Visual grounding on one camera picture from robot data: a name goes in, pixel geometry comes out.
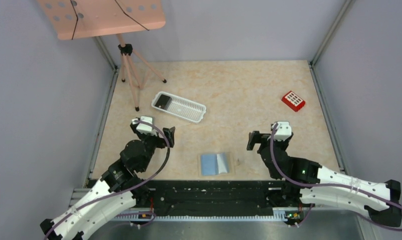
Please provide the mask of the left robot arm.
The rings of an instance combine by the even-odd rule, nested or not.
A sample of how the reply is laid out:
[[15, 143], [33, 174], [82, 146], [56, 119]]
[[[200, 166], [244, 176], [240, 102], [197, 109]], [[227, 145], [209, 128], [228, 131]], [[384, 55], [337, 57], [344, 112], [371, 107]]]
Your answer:
[[[127, 143], [119, 159], [108, 167], [88, 193], [62, 215], [47, 218], [40, 224], [44, 239], [88, 240], [125, 209], [147, 204], [147, 183], [167, 165], [176, 128], [159, 129], [139, 118], [131, 127], [138, 138]], [[146, 171], [156, 149], [167, 149], [163, 163], [147, 179], [139, 178], [137, 174]]]

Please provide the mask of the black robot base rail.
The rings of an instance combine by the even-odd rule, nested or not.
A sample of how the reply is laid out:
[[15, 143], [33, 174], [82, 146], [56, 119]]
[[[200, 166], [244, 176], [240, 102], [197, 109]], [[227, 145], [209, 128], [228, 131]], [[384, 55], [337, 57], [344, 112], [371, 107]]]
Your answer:
[[134, 208], [159, 217], [272, 216], [277, 208], [303, 206], [279, 180], [152, 180], [147, 187]]

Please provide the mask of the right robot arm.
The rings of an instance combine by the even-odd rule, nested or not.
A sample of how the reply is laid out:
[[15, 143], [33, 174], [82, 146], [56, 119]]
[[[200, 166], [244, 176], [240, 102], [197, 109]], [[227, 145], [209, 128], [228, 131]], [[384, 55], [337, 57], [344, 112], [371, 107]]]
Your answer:
[[271, 141], [271, 135], [266, 133], [250, 138], [250, 147], [259, 143], [257, 153], [270, 177], [285, 179], [282, 200], [286, 205], [327, 205], [356, 212], [386, 227], [401, 226], [402, 210], [395, 207], [401, 196], [399, 181], [362, 180], [305, 158], [289, 156], [289, 141]]

